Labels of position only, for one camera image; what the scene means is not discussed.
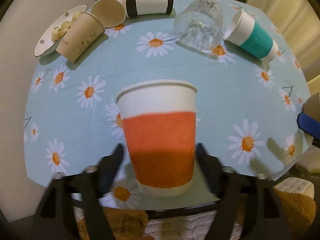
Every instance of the white plate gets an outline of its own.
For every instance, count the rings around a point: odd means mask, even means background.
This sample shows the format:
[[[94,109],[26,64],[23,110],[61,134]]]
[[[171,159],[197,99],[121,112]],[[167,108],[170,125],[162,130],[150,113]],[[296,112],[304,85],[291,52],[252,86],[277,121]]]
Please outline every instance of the white plate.
[[[53,42],[51,41],[51,34],[52,31],[55,27],[60,27],[62,22],[64,21],[71,21],[74,13],[78,12],[78,11],[82,11],[85,12],[87,10],[87,6],[85,4],[82,5],[78,5],[76,7],[73,7],[72,9],[68,10],[66,13],[64,13],[63,15],[61,15],[58,19],[56,19],[54,21],[54,23],[52,23],[49,28],[44,32],[44,34],[42,34],[41,38],[39,39],[36,48],[35,48],[35,56],[39,57],[39,56],[47,56],[49,54],[51,54],[52,52],[54,52],[57,48],[57,46],[59,45],[60,40],[58,40],[57,42]]]

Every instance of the light blue tablecloth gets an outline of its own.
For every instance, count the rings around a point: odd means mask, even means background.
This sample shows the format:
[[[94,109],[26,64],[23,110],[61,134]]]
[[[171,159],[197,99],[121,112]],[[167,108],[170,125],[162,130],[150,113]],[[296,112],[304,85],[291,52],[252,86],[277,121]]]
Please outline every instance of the light blue tablecloth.
[[[281,52],[269,66],[230,43],[205,55],[185,49],[167,33],[175,14],[193,0],[174,0],[171,16],[141,16],[123,28],[106,30],[70,63],[58,53],[40,58],[30,87],[24,124],[28,177],[47,186],[54,172],[82,172],[125,143],[117,93],[128,85],[178,79],[198,88],[196,141],[242,174],[279,177],[308,148],[311,138],[296,124],[310,96],[299,64],[284,38],[259,9],[234,0],[217,0],[224,29],[240,7],[278,43]],[[215,201],[195,165],[190,192],[150,198],[137,187],[129,155],[116,176],[105,206],[171,209]]]

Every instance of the beige curtain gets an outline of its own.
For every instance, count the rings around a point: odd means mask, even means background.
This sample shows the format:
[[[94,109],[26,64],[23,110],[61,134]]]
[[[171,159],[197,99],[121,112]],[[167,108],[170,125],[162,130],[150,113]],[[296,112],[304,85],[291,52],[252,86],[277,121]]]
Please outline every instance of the beige curtain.
[[[247,0],[246,3],[260,8],[270,18],[296,55],[311,94],[319,92],[320,20],[308,1]]]

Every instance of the black stripe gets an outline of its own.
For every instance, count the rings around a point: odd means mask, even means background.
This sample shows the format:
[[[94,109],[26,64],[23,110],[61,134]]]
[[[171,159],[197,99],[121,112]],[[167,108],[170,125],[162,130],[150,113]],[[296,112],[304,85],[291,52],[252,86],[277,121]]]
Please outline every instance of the black stripe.
[[[138,16],[136,0],[125,0],[128,17]]]
[[[172,13],[172,9],[173,9],[173,0],[168,0],[167,11],[165,13],[166,14]]]

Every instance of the crumpled plastic cup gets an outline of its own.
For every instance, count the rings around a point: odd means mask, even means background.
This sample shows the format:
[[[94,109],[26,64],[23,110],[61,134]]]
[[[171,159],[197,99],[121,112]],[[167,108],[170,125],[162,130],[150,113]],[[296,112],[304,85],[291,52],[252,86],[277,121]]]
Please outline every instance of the crumpled plastic cup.
[[[174,20],[173,32],[178,43],[199,50],[221,44],[223,14],[214,0],[195,0]]]

